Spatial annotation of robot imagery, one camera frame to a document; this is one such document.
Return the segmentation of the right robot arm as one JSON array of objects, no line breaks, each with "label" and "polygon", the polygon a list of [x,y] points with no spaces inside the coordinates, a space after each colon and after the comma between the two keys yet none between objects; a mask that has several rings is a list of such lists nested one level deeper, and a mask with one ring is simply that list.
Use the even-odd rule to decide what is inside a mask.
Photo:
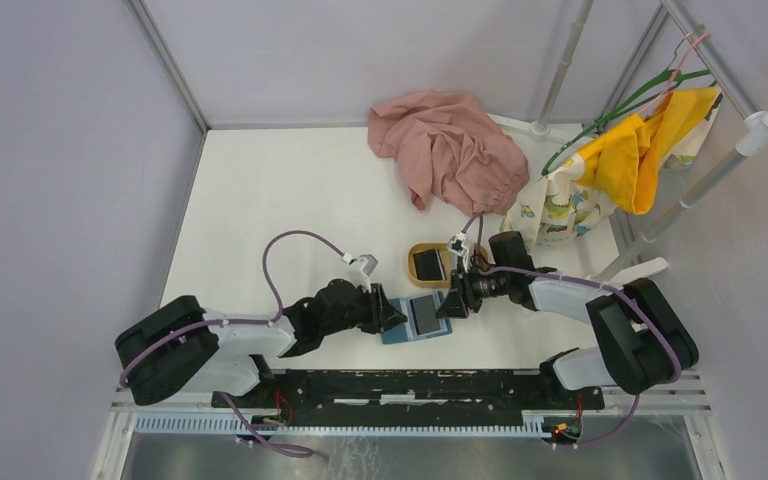
[{"label": "right robot arm", "polygon": [[505,297],[534,312],[555,313],[592,328],[596,344],[549,360],[552,372],[537,382],[540,400],[562,408],[578,390],[615,386],[640,395],[672,383],[696,366],[696,342],[659,287],[649,278],[621,287],[574,277],[552,268],[537,268],[520,233],[505,231],[489,240],[487,262],[465,232],[455,234],[447,249],[457,261],[450,288],[437,313],[466,318],[489,298]]}]

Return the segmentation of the blue card holder wallet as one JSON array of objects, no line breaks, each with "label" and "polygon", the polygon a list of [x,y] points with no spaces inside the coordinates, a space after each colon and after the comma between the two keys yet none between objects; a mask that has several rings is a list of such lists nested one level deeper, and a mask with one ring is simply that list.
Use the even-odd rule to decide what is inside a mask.
[{"label": "blue card holder wallet", "polygon": [[384,332],[382,344],[396,345],[450,335],[453,332],[450,320],[437,317],[443,298],[442,291],[431,291],[390,300],[390,304],[406,317],[406,322]]}]

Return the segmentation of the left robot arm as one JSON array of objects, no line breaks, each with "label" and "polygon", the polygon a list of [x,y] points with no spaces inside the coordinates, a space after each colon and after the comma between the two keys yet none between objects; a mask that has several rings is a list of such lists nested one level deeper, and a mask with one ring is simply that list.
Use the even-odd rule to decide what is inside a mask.
[{"label": "left robot arm", "polygon": [[257,408],[274,394],[263,360],[305,355],[343,331],[384,334],[406,321],[380,284],[335,279],[275,320],[206,309],[195,296],[182,295],[126,329],[114,345],[120,384],[140,406],[225,391]]}]

